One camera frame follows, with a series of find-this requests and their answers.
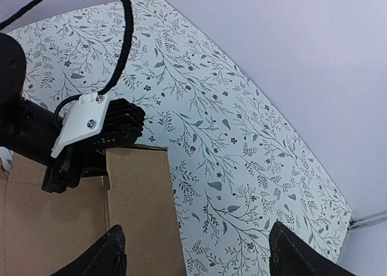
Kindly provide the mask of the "brown cardboard paper box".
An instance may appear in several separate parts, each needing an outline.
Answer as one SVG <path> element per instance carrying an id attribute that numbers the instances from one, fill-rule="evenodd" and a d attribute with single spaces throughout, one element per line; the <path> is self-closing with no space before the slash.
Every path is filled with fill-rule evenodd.
<path id="1" fill-rule="evenodd" d="M 51 275 L 112 226 L 126 238 L 127 275 L 185 275 L 165 149 L 110 149 L 108 175 L 56 194 L 41 189 L 45 167 L 14 154 L 1 175 L 1 274 Z"/>

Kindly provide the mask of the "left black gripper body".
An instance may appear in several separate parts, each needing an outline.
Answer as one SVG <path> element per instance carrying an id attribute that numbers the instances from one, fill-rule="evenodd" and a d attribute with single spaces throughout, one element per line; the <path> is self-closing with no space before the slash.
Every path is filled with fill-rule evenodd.
<path id="1" fill-rule="evenodd" d="M 1 146 L 46 166 L 42 190 L 49 193 L 76 188 L 81 178 L 107 176 L 105 156 L 83 143 L 51 157 L 59 129 L 52 112 L 22 97 L 26 66 L 20 44 L 1 34 Z"/>

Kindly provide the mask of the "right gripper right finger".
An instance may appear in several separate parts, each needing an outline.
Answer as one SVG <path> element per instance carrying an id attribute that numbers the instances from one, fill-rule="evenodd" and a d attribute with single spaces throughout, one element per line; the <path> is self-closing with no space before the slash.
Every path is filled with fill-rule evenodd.
<path id="1" fill-rule="evenodd" d="M 352 276 L 352 273 L 323 257 L 282 222 L 269 234 L 270 275 Z"/>

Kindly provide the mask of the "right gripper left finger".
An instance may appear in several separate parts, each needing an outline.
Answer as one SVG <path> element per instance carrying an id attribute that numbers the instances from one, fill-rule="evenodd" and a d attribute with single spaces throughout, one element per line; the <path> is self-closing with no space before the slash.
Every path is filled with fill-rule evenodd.
<path id="1" fill-rule="evenodd" d="M 125 276 L 126 238 L 121 225 L 114 225 L 83 254 L 54 276 Z"/>

